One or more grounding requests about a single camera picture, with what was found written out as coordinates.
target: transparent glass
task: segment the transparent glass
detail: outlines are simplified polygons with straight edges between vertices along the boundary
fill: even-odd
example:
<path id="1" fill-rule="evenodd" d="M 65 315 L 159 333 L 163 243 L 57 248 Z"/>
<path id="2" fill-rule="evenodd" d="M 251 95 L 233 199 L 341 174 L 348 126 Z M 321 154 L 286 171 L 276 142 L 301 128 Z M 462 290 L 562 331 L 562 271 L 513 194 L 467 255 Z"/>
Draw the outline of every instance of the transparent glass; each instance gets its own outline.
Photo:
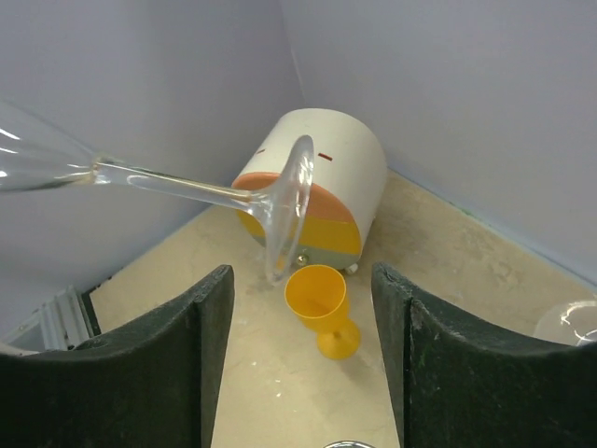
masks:
<path id="1" fill-rule="evenodd" d="M 273 284 L 286 278 L 295 258 L 309 203 L 313 159 L 313 141 L 302 135 L 269 187 L 255 191 L 219 187 L 118 161 L 0 101 L 0 193 L 119 184 L 243 210 L 263 227 L 265 271 Z"/>
<path id="2" fill-rule="evenodd" d="M 580 346 L 597 341 L 597 301 L 554 306 L 537 323 L 537 339 Z"/>

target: beige tabletop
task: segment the beige tabletop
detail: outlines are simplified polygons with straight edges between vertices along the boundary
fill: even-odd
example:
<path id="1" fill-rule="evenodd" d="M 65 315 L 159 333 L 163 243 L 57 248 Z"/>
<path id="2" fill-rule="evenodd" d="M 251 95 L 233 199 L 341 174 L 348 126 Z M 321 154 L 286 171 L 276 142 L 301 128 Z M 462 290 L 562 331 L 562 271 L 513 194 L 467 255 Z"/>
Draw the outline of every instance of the beige tabletop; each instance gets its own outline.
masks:
<path id="1" fill-rule="evenodd" d="M 355 356 L 331 361 L 270 287 L 262 251 L 228 209 L 211 207 L 91 294 L 106 332 L 176 297 L 220 264 L 236 299 L 212 446 L 396 447 L 370 272 L 386 261 L 414 283 L 490 322 L 531 334 L 552 305 L 594 300 L 576 279 L 398 175 L 388 180 L 359 271 L 347 277 L 361 328 Z"/>

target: gray wall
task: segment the gray wall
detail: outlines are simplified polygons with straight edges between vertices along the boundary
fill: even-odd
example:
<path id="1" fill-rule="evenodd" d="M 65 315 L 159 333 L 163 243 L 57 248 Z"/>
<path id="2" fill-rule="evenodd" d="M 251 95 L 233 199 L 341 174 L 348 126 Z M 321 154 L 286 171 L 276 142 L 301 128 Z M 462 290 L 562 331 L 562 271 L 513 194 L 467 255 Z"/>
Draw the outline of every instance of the gray wall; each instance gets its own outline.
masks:
<path id="1" fill-rule="evenodd" d="M 596 2 L 281 1 L 308 105 L 360 118 L 399 173 L 597 282 Z"/>
<path id="2" fill-rule="evenodd" d="M 9 1 L 0 96 L 142 166 L 227 184 L 302 106 L 277 0 Z M 141 190 L 0 197 L 0 333 L 201 211 Z"/>

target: orange plastic cup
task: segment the orange plastic cup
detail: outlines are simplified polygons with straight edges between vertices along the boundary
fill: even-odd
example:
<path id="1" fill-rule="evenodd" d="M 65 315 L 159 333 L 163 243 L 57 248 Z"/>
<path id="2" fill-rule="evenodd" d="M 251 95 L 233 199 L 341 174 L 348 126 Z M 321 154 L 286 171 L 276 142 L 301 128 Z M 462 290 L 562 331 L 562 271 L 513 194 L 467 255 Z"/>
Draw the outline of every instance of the orange plastic cup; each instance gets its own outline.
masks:
<path id="1" fill-rule="evenodd" d="M 302 324 L 317 333 L 319 351 L 330 359 L 351 357 L 361 344 L 361 332 L 349 318 L 346 282 L 340 272 L 314 264 L 291 275 L 286 303 Z"/>

